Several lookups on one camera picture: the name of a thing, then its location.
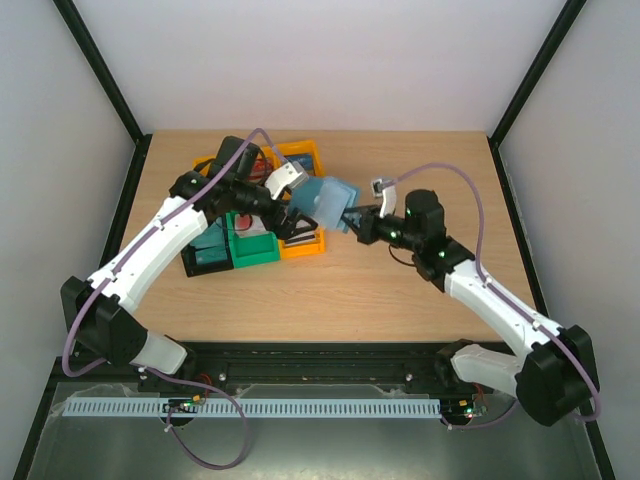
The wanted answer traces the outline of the blue card holder wallet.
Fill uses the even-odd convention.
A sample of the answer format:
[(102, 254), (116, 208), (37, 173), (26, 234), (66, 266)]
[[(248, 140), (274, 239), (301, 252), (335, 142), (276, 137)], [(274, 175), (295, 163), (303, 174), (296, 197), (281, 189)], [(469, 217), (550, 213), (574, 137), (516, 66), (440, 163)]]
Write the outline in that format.
[(358, 202), (360, 189), (336, 177), (309, 177), (293, 190), (289, 210), (298, 209), (320, 227), (347, 233), (344, 211)]

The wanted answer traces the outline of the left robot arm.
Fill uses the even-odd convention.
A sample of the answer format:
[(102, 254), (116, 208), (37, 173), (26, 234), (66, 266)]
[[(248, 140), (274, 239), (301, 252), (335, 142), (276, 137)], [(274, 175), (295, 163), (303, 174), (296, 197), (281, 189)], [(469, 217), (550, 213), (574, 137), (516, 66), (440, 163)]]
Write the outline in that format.
[(134, 317), (144, 295), (196, 237), (230, 212), (260, 218), (265, 229), (287, 240), (316, 229), (291, 209), (283, 195), (309, 179), (296, 161), (283, 160), (260, 183), (249, 175), (260, 148), (251, 139), (228, 136), (213, 160), (179, 176), (151, 221), (113, 259), (86, 280), (70, 277), (61, 288), (68, 336), (62, 368), (79, 377), (103, 363), (177, 373), (187, 349), (154, 333)]

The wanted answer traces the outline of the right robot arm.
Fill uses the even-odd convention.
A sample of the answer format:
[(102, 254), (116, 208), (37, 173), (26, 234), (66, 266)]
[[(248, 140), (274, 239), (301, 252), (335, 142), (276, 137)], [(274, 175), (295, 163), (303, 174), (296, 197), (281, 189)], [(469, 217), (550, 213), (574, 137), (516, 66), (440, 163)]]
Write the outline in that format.
[(469, 308), (509, 347), (502, 354), (475, 343), (454, 346), (436, 367), (443, 389), (479, 383), (498, 390), (543, 426), (596, 400), (599, 380), (589, 334), (577, 325), (559, 325), (497, 282), (477, 255), (447, 234), (435, 192), (410, 192), (403, 217), (371, 205), (348, 208), (343, 218), (359, 242), (384, 241), (410, 252), (421, 278)]

